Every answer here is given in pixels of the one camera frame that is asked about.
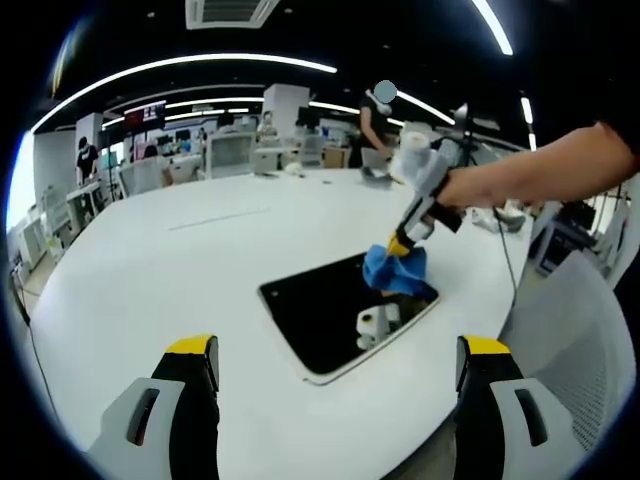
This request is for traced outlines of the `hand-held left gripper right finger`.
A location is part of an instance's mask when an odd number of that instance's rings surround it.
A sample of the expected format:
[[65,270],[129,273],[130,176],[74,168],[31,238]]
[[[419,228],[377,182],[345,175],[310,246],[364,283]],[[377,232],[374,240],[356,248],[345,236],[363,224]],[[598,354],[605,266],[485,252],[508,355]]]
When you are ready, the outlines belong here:
[[574,435],[568,409],[526,378],[501,342],[457,341],[455,479],[568,479]]

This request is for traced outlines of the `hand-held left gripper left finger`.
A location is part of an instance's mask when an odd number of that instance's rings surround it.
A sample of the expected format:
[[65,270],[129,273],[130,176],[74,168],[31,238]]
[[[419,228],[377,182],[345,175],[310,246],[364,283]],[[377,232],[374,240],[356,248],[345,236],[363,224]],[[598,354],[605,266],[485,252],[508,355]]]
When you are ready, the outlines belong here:
[[218,338],[170,345],[104,411],[87,451],[107,479],[218,479]]

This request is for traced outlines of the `person's right hand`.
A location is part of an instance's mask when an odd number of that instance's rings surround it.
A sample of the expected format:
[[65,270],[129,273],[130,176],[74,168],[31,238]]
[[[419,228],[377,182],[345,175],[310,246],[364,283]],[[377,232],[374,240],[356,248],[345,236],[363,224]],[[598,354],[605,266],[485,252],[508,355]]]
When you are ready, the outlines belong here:
[[458,209],[491,207],[494,205],[491,181],[479,169],[451,170],[437,201],[445,207]]

